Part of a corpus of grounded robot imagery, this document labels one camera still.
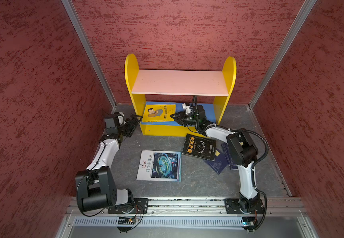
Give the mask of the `black Murphy's law book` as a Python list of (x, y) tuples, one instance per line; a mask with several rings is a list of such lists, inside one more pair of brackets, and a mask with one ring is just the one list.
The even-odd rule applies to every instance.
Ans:
[(182, 154), (203, 160), (215, 161), (216, 145), (217, 142), (213, 139), (187, 134)]

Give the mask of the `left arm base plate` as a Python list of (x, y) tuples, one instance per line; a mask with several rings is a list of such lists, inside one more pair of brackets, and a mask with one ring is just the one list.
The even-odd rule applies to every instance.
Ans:
[(108, 214), (143, 215), (147, 213), (148, 198), (134, 198), (132, 202), (108, 208)]

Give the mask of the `yellow cartoon book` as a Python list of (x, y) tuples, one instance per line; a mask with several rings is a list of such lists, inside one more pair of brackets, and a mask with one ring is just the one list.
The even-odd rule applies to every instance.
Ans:
[(142, 122), (165, 123), (172, 122), (171, 115), (176, 112), (175, 104), (147, 104), (145, 106)]

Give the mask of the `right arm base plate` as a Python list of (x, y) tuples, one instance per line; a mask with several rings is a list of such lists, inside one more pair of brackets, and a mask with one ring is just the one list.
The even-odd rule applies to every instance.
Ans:
[(227, 214), (240, 215), (262, 215), (265, 211), (263, 202), (260, 198), (254, 199), (245, 198), (226, 198), (224, 199), (225, 209)]

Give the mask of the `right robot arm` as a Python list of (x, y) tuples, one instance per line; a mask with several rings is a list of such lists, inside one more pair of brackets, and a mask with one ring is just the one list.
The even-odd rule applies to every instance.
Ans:
[[(184, 127), (195, 127), (196, 133), (220, 140), (228, 145), (232, 161), (238, 167), (240, 178), (239, 208), (244, 214), (250, 214), (257, 210), (257, 204), (261, 202), (260, 195), (263, 194), (256, 186), (255, 166), (261, 162), (269, 151), (267, 141), (258, 133), (246, 129), (229, 129), (217, 125), (209, 120), (202, 113), (179, 112), (171, 115), (179, 125)], [(265, 146), (265, 151), (260, 158), (257, 158), (258, 149), (251, 138), (257, 136)]]

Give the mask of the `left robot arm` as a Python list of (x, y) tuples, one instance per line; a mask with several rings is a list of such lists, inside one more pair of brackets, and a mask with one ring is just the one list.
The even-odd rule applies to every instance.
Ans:
[(104, 117), (105, 132), (98, 151), (91, 164), (75, 177), (77, 206), (83, 215), (110, 208), (129, 214), (137, 208), (131, 190), (116, 187), (111, 165), (124, 140), (132, 137), (141, 120), (139, 115), (125, 119), (123, 113)]

